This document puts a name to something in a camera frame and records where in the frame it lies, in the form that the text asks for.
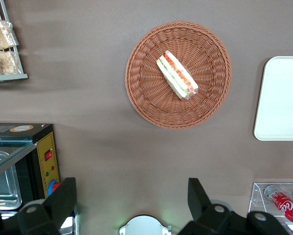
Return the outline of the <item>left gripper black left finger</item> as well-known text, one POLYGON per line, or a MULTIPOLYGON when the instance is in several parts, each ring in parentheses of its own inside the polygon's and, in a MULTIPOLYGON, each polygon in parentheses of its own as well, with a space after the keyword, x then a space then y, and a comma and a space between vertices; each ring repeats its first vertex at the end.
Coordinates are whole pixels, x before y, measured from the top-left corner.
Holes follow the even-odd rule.
POLYGON ((0 235, 59 235, 77 203, 76 179, 66 178, 45 200, 34 200, 2 219, 0 235))

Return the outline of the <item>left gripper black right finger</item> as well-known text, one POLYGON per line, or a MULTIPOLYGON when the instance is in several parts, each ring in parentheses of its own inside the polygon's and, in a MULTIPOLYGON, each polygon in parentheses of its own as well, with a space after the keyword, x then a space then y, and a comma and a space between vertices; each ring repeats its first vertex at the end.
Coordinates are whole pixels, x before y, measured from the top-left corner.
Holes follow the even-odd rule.
POLYGON ((192 220, 180 235, 288 235, 271 214, 252 211, 242 217, 223 204, 213 204, 197 178, 188 180, 188 206, 192 220))

